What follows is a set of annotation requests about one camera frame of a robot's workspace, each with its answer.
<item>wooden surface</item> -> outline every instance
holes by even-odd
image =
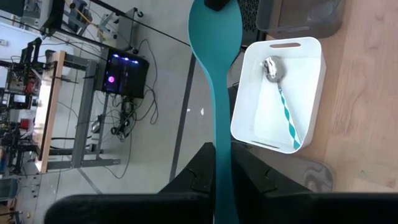
[[[398,1],[347,0],[343,26],[320,41],[315,134],[297,154],[329,164],[335,191],[398,190]]]
[[[57,112],[58,97],[61,89],[62,68],[65,60],[65,52],[60,51],[52,55],[52,62],[58,62],[60,66],[51,68],[42,75],[42,82],[39,93],[39,104],[37,106],[35,126],[32,139],[42,148],[42,159],[36,159],[35,164],[39,172],[47,171],[47,162],[49,159],[52,130]],[[45,126],[47,125],[46,135],[44,137]]]

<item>metal table frame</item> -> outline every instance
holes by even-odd
[[[87,142],[87,135],[88,129],[90,128],[90,117],[91,117],[91,109],[94,100],[95,94],[95,76],[98,63],[94,60],[88,60],[85,58],[68,55],[65,52],[61,52],[61,54],[65,54],[65,61],[63,63],[56,63],[55,70],[58,70],[59,66],[65,66],[69,68],[75,68],[78,70],[86,71],[84,84],[83,84],[83,92],[81,95],[81,105],[78,113],[78,124],[76,127],[76,134],[75,134],[75,143],[73,145],[73,149],[70,153],[65,152],[63,150],[63,155],[70,154],[72,157],[70,161],[46,161],[47,168],[45,170],[40,170],[41,172],[46,172],[50,169],[72,169],[72,168],[80,168],[80,167],[95,167],[95,166],[111,166],[111,165],[118,165],[121,163],[120,159],[102,159],[100,157],[101,150],[101,141],[103,137],[104,131],[104,124],[101,124],[100,133],[99,133],[99,143],[94,147],[94,151],[88,152],[86,150],[86,142]],[[106,109],[108,105],[108,95],[106,96],[104,102],[104,110],[103,110],[103,118],[106,117]],[[95,154],[95,159],[86,160],[85,155],[87,154]],[[56,155],[54,153],[48,153],[48,156]]]

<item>spoon bowl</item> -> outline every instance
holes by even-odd
[[[241,11],[236,0],[230,0],[217,12],[206,7],[204,0],[194,0],[188,37],[211,91],[216,149],[216,224],[239,223],[231,175],[231,125],[226,81],[228,70],[239,53],[242,33]]]

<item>spoon head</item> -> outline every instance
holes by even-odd
[[[229,68],[242,42],[242,17],[236,0],[216,12],[194,0],[188,21],[191,48],[203,67]]]
[[[277,56],[267,57],[262,63],[264,74],[270,82],[280,82],[285,76],[285,66]]]

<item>gray plastic bin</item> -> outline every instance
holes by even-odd
[[[276,39],[324,38],[343,22],[345,0],[260,0],[257,28]]]

